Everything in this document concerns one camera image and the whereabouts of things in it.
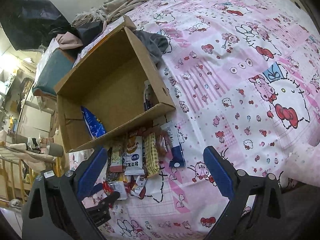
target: floor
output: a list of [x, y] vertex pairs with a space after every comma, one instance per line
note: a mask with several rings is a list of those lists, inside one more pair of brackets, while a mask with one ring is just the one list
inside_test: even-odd
[[10, 223], [14, 231], [17, 232], [17, 234], [22, 237], [22, 217], [21, 213], [15, 213], [11, 210], [0, 208], [0, 211], [4, 215], [4, 217], [7, 219], [7, 221]]

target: bed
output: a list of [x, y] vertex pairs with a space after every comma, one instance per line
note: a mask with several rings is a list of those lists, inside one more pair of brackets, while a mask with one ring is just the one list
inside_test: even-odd
[[[315, 146], [320, 139], [320, 38], [310, 17], [289, 0], [149, 0], [126, 15], [138, 30], [168, 39], [158, 69], [177, 110], [154, 125], [176, 124], [185, 167], [169, 168], [170, 156], [161, 160], [144, 198], [118, 201], [102, 233], [108, 239], [203, 239], [228, 202], [203, 162], [209, 145], [236, 169], [271, 172], [281, 187], [294, 187], [282, 173], [286, 158], [296, 142]], [[71, 153], [70, 167], [89, 154]], [[83, 204], [104, 197], [101, 191]], [[252, 203], [249, 198], [244, 213]]]

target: box cutout handle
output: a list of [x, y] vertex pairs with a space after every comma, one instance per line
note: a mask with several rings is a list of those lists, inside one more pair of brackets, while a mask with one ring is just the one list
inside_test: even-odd
[[164, 88], [162, 88], [162, 89], [163, 89], [163, 92], [165, 93], [165, 95], [166, 95], [166, 96], [168, 96], [167, 91], [165, 91], [165, 89], [164, 89]]

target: plastic bag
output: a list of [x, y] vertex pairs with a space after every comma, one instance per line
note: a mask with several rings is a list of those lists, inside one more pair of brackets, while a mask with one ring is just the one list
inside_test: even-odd
[[49, 0], [8, 0], [0, 15], [2, 28], [15, 50], [49, 46], [57, 34], [78, 31]]
[[106, 133], [106, 129], [96, 116], [84, 106], [81, 106], [81, 112], [88, 127], [92, 139], [98, 138]]

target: box flap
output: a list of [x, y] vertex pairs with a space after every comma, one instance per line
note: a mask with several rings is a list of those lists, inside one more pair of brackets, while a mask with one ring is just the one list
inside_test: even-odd
[[145, 71], [151, 86], [159, 100], [159, 102], [166, 103], [170, 106], [175, 107], [170, 95], [167, 92], [166, 87], [164, 86], [163, 80], [158, 73], [156, 65], [153, 63], [149, 56], [147, 48], [142, 44], [142, 42], [137, 38], [132, 31], [127, 27], [124, 28], [127, 33], [128, 39]]
[[118, 31], [122, 30], [124, 27], [127, 27], [131, 30], [135, 30], [136, 26], [134, 25], [134, 23], [132, 22], [132, 20], [124, 15], [123, 17], [117, 19], [117, 21], [119, 21], [119, 25], [117, 27], [115, 27], [110, 33], [108, 33], [105, 37], [103, 37], [92, 49], [90, 49], [90, 51], [78, 62], [78, 64], [76, 66], [74, 66], [55, 86], [54, 86], [54, 91], [57, 94], [62, 94], [64, 89], [64, 84], [68, 81], [68, 79], [70, 78], [70, 76], [73, 74], [74, 71], [76, 71], [82, 64], [82, 62], [84, 62], [87, 57], [89, 57], [92, 52], [94, 52], [99, 46], [101, 46], [101, 44], [103, 44], [104, 42], [106, 42], [112, 35], [114, 35], [115, 33], [117, 33]]
[[168, 111], [172, 111], [175, 108], [167, 105], [165, 103], [159, 103], [149, 109], [148, 111], [143, 112], [142, 114], [138, 115], [134, 119], [124, 123], [123, 125], [113, 129], [112, 131], [106, 133], [105, 135], [100, 136], [99, 138], [92, 140], [88, 143], [81, 145], [76, 149], [66, 148], [66, 151], [70, 152], [77, 152], [81, 150], [87, 150], [94, 148], [96, 146], [103, 146], [107, 144], [110, 140], [112, 140], [116, 136], [124, 135], [126, 132], [135, 129], [139, 126], [144, 125], [146, 122], [155, 119], [156, 117], [160, 116], [161, 114], [167, 113]]

